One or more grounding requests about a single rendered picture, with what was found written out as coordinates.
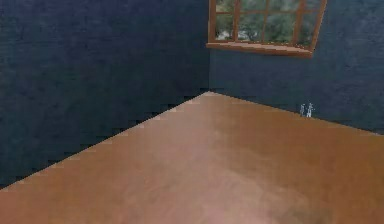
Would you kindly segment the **brown wooden framed window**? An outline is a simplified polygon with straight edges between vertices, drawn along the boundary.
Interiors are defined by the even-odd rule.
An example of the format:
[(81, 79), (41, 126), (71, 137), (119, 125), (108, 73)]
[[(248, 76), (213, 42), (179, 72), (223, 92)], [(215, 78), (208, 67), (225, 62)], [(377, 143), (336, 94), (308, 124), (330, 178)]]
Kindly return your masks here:
[(209, 0), (212, 49), (310, 58), (327, 0)]

